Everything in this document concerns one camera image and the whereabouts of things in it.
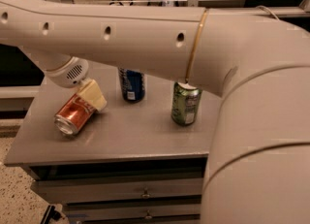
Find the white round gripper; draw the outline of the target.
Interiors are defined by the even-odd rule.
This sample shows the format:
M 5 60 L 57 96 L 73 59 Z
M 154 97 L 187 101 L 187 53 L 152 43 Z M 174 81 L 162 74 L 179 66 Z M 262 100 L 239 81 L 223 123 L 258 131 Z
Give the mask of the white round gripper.
M 97 111 L 101 111 L 106 107 L 107 100 L 99 84 L 91 78 L 86 78 L 88 69 L 87 60 L 72 57 L 61 67 L 47 70 L 46 76 L 55 84 L 64 88 L 72 88 L 79 84 L 77 95 Z

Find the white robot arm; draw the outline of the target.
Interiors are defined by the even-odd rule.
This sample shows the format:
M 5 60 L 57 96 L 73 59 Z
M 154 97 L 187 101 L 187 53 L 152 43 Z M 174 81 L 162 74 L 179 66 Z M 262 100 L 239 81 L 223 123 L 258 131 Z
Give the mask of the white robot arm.
M 0 0 L 0 43 L 56 84 L 95 61 L 222 98 L 201 224 L 310 224 L 310 35 L 288 22 L 202 7 Z

